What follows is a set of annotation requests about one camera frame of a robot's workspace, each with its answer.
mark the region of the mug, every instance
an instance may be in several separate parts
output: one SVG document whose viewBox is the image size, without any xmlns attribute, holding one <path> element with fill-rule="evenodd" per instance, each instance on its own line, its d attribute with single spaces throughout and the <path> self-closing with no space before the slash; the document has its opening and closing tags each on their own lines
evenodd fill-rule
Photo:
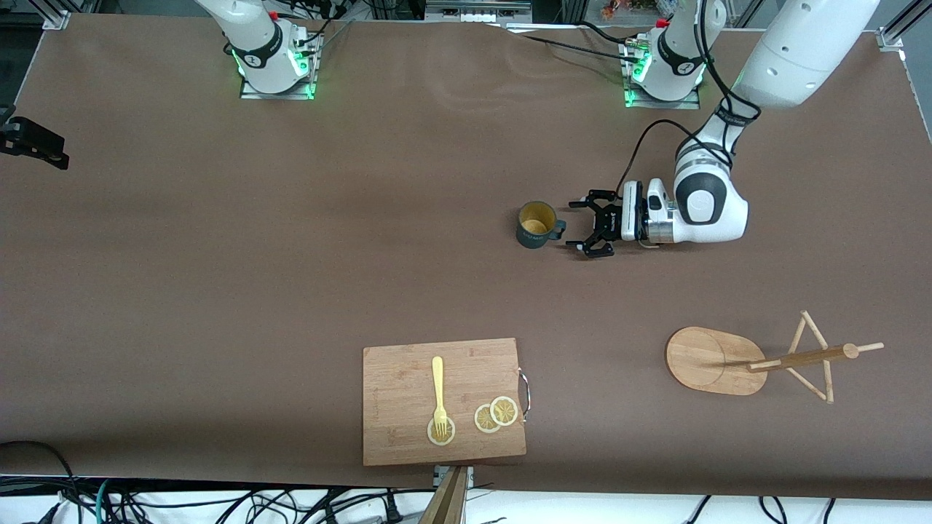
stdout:
<svg viewBox="0 0 932 524">
<path fill-rule="evenodd" d="M 528 202 L 518 213 L 516 236 L 528 249 L 543 247 L 547 241 L 558 241 L 567 229 L 567 223 L 556 219 L 556 211 L 540 201 Z"/>
</svg>

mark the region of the table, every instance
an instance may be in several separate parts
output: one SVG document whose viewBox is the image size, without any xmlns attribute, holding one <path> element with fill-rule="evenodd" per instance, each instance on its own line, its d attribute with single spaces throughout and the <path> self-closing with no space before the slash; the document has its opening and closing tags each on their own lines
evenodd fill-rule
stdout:
<svg viewBox="0 0 932 524">
<path fill-rule="evenodd" d="M 727 78 L 758 37 L 720 37 Z M 560 206 L 614 187 L 649 122 L 700 125 L 713 88 L 697 112 L 630 109 L 609 59 L 479 24 L 356 23 L 317 100 L 240 101 L 223 42 L 206 19 L 75 15 L 46 34 L 19 114 L 65 136 L 72 167 L 0 159 L 4 440 L 48 441 L 79 475 L 423 486 L 430 466 L 362 467 L 362 348 L 515 337 L 528 455 L 477 482 L 932 494 L 932 147 L 870 34 L 743 136 L 743 239 L 596 261 L 524 249 L 516 209 L 549 201 L 584 238 L 592 215 Z M 652 131 L 633 176 L 669 184 L 681 140 Z M 729 397 L 665 369 L 683 326 L 778 354 L 802 309 L 829 342 L 888 348 L 837 366 L 833 406 L 789 375 Z"/>
</svg>

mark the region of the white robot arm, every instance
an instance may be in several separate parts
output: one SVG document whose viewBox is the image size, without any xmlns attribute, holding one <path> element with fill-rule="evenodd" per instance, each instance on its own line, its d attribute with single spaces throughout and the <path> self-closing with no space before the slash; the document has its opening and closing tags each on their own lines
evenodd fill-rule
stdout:
<svg viewBox="0 0 932 524">
<path fill-rule="evenodd" d="M 682 100 L 690 94 L 706 68 L 693 30 L 697 11 L 696 0 L 680 0 L 668 26 L 655 27 L 643 36 L 649 44 L 647 60 L 632 80 L 653 98 L 669 102 Z M 706 10 L 705 23 L 710 47 L 725 27 L 726 14 L 721 0 L 712 0 Z"/>
<path fill-rule="evenodd" d="M 273 20 L 262 0 L 195 0 L 220 24 L 243 78 L 257 91 L 280 93 L 309 74 L 308 30 Z"/>
<path fill-rule="evenodd" d="M 757 118 L 759 107 L 793 107 L 816 92 L 855 44 L 878 3 L 788 0 L 754 48 L 732 93 L 696 133 L 699 142 L 689 138 L 680 145 L 673 198 L 660 179 L 651 180 L 643 198 L 640 182 L 624 184 L 622 239 L 718 242 L 744 235 L 747 202 L 731 180 L 738 137 Z"/>
</svg>

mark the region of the mug handle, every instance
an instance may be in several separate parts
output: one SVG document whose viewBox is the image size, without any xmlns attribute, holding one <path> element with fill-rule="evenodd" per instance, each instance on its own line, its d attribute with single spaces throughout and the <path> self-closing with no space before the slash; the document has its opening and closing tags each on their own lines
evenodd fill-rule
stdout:
<svg viewBox="0 0 932 524">
<path fill-rule="evenodd" d="M 563 236 L 563 231 L 566 231 L 566 230 L 567 230 L 567 223 L 562 220 L 557 220 L 554 230 L 550 232 L 550 240 L 552 241 L 560 240 L 560 237 Z"/>
</svg>

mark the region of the black cable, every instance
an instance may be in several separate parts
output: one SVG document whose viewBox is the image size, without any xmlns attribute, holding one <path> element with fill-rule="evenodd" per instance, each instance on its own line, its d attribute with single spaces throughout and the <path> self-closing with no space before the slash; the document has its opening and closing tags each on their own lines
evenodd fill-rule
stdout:
<svg viewBox="0 0 932 524">
<path fill-rule="evenodd" d="M 404 517 L 398 511 L 398 504 L 395 503 L 395 495 L 391 492 L 391 488 L 386 490 L 385 498 L 382 499 L 382 504 L 385 505 L 385 521 L 387 524 L 398 524 Z"/>
<path fill-rule="evenodd" d="M 384 13 L 383 16 L 385 16 L 386 19 L 389 17 L 390 12 L 392 11 L 397 12 L 398 9 L 400 9 L 404 5 L 401 2 L 398 2 L 394 5 L 394 7 L 384 7 L 384 6 L 376 6 L 374 4 L 370 4 L 368 0 L 362 0 L 362 2 L 366 4 L 367 6 L 369 6 L 371 9 L 373 9 L 374 11 L 375 10 L 382 11 L 382 13 Z"/>
<path fill-rule="evenodd" d="M 603 51 L 596 51 L 595 49 L 580 48 L 579 46 L 572 46 L 572 45 L 570 45 L 570 44 L 564 44 L 563 42 L 557 42 L 557 41 L 555 41 L 555 40 L 548 40 L 548 39 L 546 39 L 546 38 L 540 38 L 540 37 L 538 37 L 538 36 L 531 36 L 531 35 L 529 35 L 529 34 L 521 34 L 521 36 L 523 36 L 523 37 L 525 37 L 525 38 L 529 38 L 529 39 L 534 40 L 534 41 L 537 41 L 537 42 L 543 42 L 544 44 L 550 44 L 550 45 L 552 45 L 552 46 L 560 46 L 561 48 L 573 49 L 573 50 L 580 51 L 580 52 L 583 52 L 583 53 L 589 53 L 589 54 L 593 54 L 593 55 L 609 57 L 609 58 L 613 58 L 613 59 L 615 59 L 615 60 L 621 60 L 621 61 L 624 61 L 624 62 L 631 62 L 631 63 L 637 62 L 637 59 L 636 59 L 635 57 L 631 57 L 631 56 L 622 56 L 622 55 L 614 54 L 614 53 L 606 53 L 606 52 L 603 52 Z"/>
<path fill-rule="evenodd" d="M 605 38 L 606 40 L 610 42 L 614 42 L 615 44 L 623 44 L 628 38 L 634 38 L 635 36 L 637 36 L 637 34 L 632 34 L 631 36 L 626 36 L 625 38 L 617 38 L 615 36 L 612 36 L 611 34 L 608 34 L 602 31 L 602 28 L 595 25 L 594 23 L 590 21 L 585 21 L 585 20 L 580 20 L 576 22 L 574 25 L 582 25 L 582 26 L 588 27 L 589 29 L 595 31 L 596 34 L 598 34 L 602 38 Z"/>
<path fill-rule="evenodd" d="M 725 81 L 721 79 L 719 71 L 715 68 L 715 59 L 712 57 L 712 51 L 708 45 L 708 38 L 706 36 L 706 7 L 708 6 L 708 0 L 699 0 L 699 23 L 696 23 L 692 26 L 692 33 L 696 39 L 696 44 L 699 46 L 699 49 L 702 51 L 703 60 L 706 62 L 706 69 L 709 74 L 712 76 L 712 79 L 715 81 L 716 85 L 719 86 L 722 96 L 725 97 L 725 101 L 728 104 L 728 110 L 732 111 L 732 102 L 730 98 L 734 98 L 736 101 L 747 105 L 754 110 L 754 117 L 757 118 L 761 115 L 761 108 L 756 104 L 741 98 L 740 96 L 734 94 L 731 88 L 725 84 Z"/>
<path fill-rule="evenodd" d="M 296 512 L 296 513 L 304 513 L 304 512 L 310 511 L 310 507 L 300 507 L 300 506 L 298 506 L 297 501 L 295 500 L 295 497 L 292 496 L 290 493 L 288 494 L 288 497 L 291 499 L 291 504 L 280 503 L 280 502 L 272 502 L 272 499 L 268 498 L 266 495 L 263 495 L 262 493 L 256 493 L 256 494 L 255 494 L 255 498 L 257 498 L 257 499 L 260 499 L 260 500 L 263 500 L 263 501 L 266 501 L 266 502 L 269 502 L 269 503 L 274 503 L 275 505 L 277 505 L 277 506 L 279 506 L 279 507 L 283 507 L 283 508 L 285 508 L 285 509 L 290 509 L 290 510 Z"/>
<path fill-rule="evenodd" d="M 308 512 L 301 518 L 301 520 L 297 521 L 297 524 L 305 524 L 306 522 L 310 520 L 311 517 L 314 516 L 314 514 L 321 511 L 327 504 L 331 503 L 336 497 L 339 497 L 340 495 L 342 495 L 343 493 L 346 493 L 347 491 L 349 491 L 349 489 L 347 488 L 337 488 L 337 489 L 328 490 L 327 494 L 324 495 L 314 505 L 312 505 L 310 509 L 308 510 Z"/>
<path fill-rule="evenodd" d="M 64 468 L 64 472 L 68 474 L 68 480 L 71 482 L 71 488 L 74 491 L 75 498 L 80 499 L 81 492 L 77 490 L 77 483 L 75 482 L 75 473 L 71 471 L 71 466 L 68 464 L 68 461 L 64 459 L 62 454 L 55 449 L 53 446 L 46 444 L 45 442 L 38 442 L 35 440 L 10 440 L 8 442 L 0 443 L 0 449 L 2 448 L 12 448 L 16 446 L 32 446 L 34 448 L 41 448 L 45 451 L 48 451 L 52 455 L 55 455 L 55 458 L 58 459 L 59 463 Z M 84 511 L 80 507 L 77 508 L 77 522 L 78 524 L 83 524 L 84 522 Z"/>
<path fill-rule="evenodd" d="M 273 499 L 271 499 L 271 500 L 268 500 L 268 501 L 265 503 L 265 505 L 261 505 L 261 506 L 259 506 L 259 505 L 257 505 L 257 504 L 255 503 L 255 498 L 254 498 L 254 497 L 251 497 L 251 499 L 253 500 L 253 507 L 250 508 L 250 511 L 254 511 L 254 514 L 253 514 L 253 517 L 252 517 L 252 518 L 247 518 L 247 519 L 246 519 L 246 524 L 254 524 L 254 523 L 255 523 L 255 519 L 256 519 L 257 517 L 259 517 L 259 514 L 261 514 L 263 511 L 265 511 L 265 510 L 267 510 L 267 509 L 268 509 L 268 510 L 271 510 L 271 511 L 274 511 L 274 512 L 278 512 L 279 515 L 281 515 L 281 516 L 285 519 L 285 524 L 287 524 L 287 523 L 288 523 L 288 517 L 286 517 L 286 516 L 284 515 L 284 513 L 280 512 L 279 510 L 272 508 L 271 505 L 273 505 L 275 502 L 277 502 L 280 498 L 282 498 L 282 497 L 284 497 L 285 495 L 287 495 L 289 491 L 290 491 L 290 490 L 284 490 L 284 491 L 282 491 L 282 492 L 281 492 L 279 495 L 277 495 L 275 498 L 273 498 Z"/>
<path fill-rule="evenodd" d="M 686 524 L 696 524 L 696 520 L 699 519 L 699 516 L 702 515 L 702 510 L 705 509 L 708 500 L 712 498 L 712 495 L 706 495 L 702 498 L 702 501 L 699 505 L 696 506 L 696 509 L 692 512 L 692 517 L 686 521 Z"/>
<path fill-rule="evenodd" d="M 720 157 L 720 156 L 719 156 L 719 153 L 717 153 L 716 151 L 713 151 L 711 147 L 709 147 L 709 146 L 706 145 L 704 142 L 702 142 L 701 140 L 699 140 L 699 137 L 697 137 L 692 131 L 690 131 L 690 130 L 684 128 L 683 125 L 680 124 L 679 122 L 674 122 L 673 120 L 670 120 L 670 119 L 667 119 L 667 118 L 661 118 L 661 119 L 659 119 L 659 120 L 654 120 L 653 122 L 651 122 L 651 125 L 649 125 L 648 127 L 644 128 L 644 131 L 641 133 L 640 138 L 637 139 L 637 143 L 635 144 L 635 150 L 634 150 L 633 153 L 631 153 L 631 159 L 628 160 L 628 166 L 627 166 L 626 168 L 624 168 L 624 172 L 622 173 L 622 178 L 618 181 L 618 186 L 615 187 L 615 194 L 616 194 L 616 195 L 618 194 L 619 191 L 621 191 L 621 189 L 622 189 L 622 184 L 624 184 L 624 179 L 627 178 L 628 173 L 631 171 L 631 166 L 633 166 L 634 163 L 635 163 L 635 158 L 637 157 L 637 152 L 638 152 L 638 150 L 640 149 L 641 142 L 644 141 L 644 137 L 647 136 L 648 131 L 650 131 L 651 129 L 653 129 L 653 127 L 656 126 L 657 124 L 670 124 L 671 126 L 675 126 L 675 127 L 676 127 L 677 129 L 679 129 L 680 131 L 683 131 L 684 133 L 686 133 L 687 136 L 689 136 L 690 138 L 692 138 L 692 140 L 693 140 L 694 142 L 696 142 L 697 144 L 699 144 L 704 150 L 706 150 L 706 151 L 708 151 L 709 153 L 711 153 L 713 157 L 715 157 L 715 158 L 718 159 L 720 162 L 722 162 L 722 163 L 724 163 L 725 165 L 727 165 L 729 169 L 731 169 L 731 167 L 732 167 L 732 162 L 731 162 L 730 159 L 723 159 L 722 157 Z"/>
<path fill-rule="evenodd" d="M 829 499 L 829 505 L 825 506 L 825 513 L 822 514 L 822 524 L 829 524 L 829 515 L 831 515 L 831 508 L 835 507 L 835 498 L 832 497 Z"/>
<path fill-rule="evenodd" d="M 317 30 L 317 33 L 312 34 L 311 36 L 307 37 L 307 38 L 304 39 L 304 40 L 299 40 L 298 43 L 297 43 L 297 45 L 298 45 L 299 47 L 301 47 L 301 46 L 307 44 L 307 42 L 310 42 L 310 41 L 313 40 L 314 38 L 317 38 L 318 36 L 320 36 L 321 34 L 323 34 L 323 32 L 326 31 L 327 26 L 330 25 L 330 22 L 333 21 L 333 20 L 334 20 L 334 19 L 327 19 L 327 21 L 323 23 L 323 26 L 321 26 L 321 29 Z"/>
<path fill-rule="evenodd" d="M 400 495 L 400 494 L 404 494 L 404 493 L 434 493 L 435 491 L 436 491 L 436 489 L 430 489 L 430 490 L 428 490 L 428 489 L 424 489 L 424 490 L 395 490 L 395 491 L 393 492 L 393 494 L 395 494 L 395 495 Z M 367 494 L 367 495 L 357 495 L 356 497 L 352 497 L 352 498 L 350 498 L 350 499 L 347 499 L 346 501 L 339 501 L 339 503 L 341 503 L 342 505 L 340 505 L 340 507 L 338 507 L 338 508 L 334 508 L 334 515 L 336 515 L 337 513 L 341 512 L 341 511 L 350 509 L 350 508 L 351 508 L 352 506 L 354 506 L 354 505 L 358 505 L 358 504 L 361 504 L 361 503 L 367 503 L 367 502 L 369 502 L 369 501 L 371 501 L 371 500 L 380 499 L 380 498 L 382 498 L 382 497 L 384 497 L 384 496 L 385 496 L 385 493 L 371 493 L 371 494 Z"/>
<path fill-rule="evenodd" d="M 758 497 L 758 504 L 761 505 L 761 510 L 763 511 L 763 514 L 766 515 L 769 519 L 771 519 L 774 522 L 774 524 L 787 524 L 787 512 L 783 511 L 783 504 L 780 503 L 780 499 L 776 497 L 771 497 L 771 498 L 774 499 L 774 502 L 776 503 L 776 508 L 780 510 L 780 516 L 782 517 L 782 519 L 777 520 L 776 517 L 774 517 L 773 514 L 771 514 L 770 511 L 767 510 L 767 506 L 764 504 L 764 497 Z"/>
<path fill-rule="evenodd" d="M 295 508 L 295 517 L 292 518 L 292 524 L 297 524 L 297 514 L 298 514 L 298 511 L 297 511 L 297 500 L 295 500 L 295 496 L 292 495 L 290 491 L 289 491 L 289 493 L 288 493 L 288 499 L 291 500 L 292 506 Z"/>
<path fill-rule="evenodd" d="M 303 0 L 278 0 L 278 3 L 288 4 L 288 8 L 291 9 L 292 13 L 295 13 L 295 7 L 300 6 L 302 9 L 304 9 L 304 12 L 308 14 L 308 17 L 306 18 L 306 20 L 317 20 L 312 15 L 317 15 L 323 18 L 323 13 L 321 13 L 319 10 L 315 10 L 312 13 L 310 11 L 310 8 L 308 7 L 308 3 Z M 283 18 L 299 18 L 299 17 L 294 16 L 294 14 L 289 17 L 288 15 L 285 15 L 284 13 L 279 13 L 279 16 Z"/>
<path fill-rule="evenodd" d="M 236 511 L 236 508 L 240 507 L 240 504 L 246 502 L 247 499 L 252 498 L 253 495 L 255 495 L 257 492 L 257 490 L 252 490 L 239 497 L 233 504 L 224 510 L 220 517 L 216 519 L 215 524 L 224 524 L 230 518 L 230 516 L 233 515 L 233 512 Z"/>
<path fill-rule="evenodd" d="M 222 501 L 205 501 L 202 503 L 180 503 L 180 504 L 153 504 L 153 503 L 140 503 L 136 502 L 135 504 L 142 507 L 152 507 L 159 509 L 173 509 L 173 508 L 182 508 L 182 507 L 198 507 L 203 505 L 215 505 L 215 504 L 224 504 L 224 503 L 234 503 L 237 499 L 224 499 Z"/>
</svg>

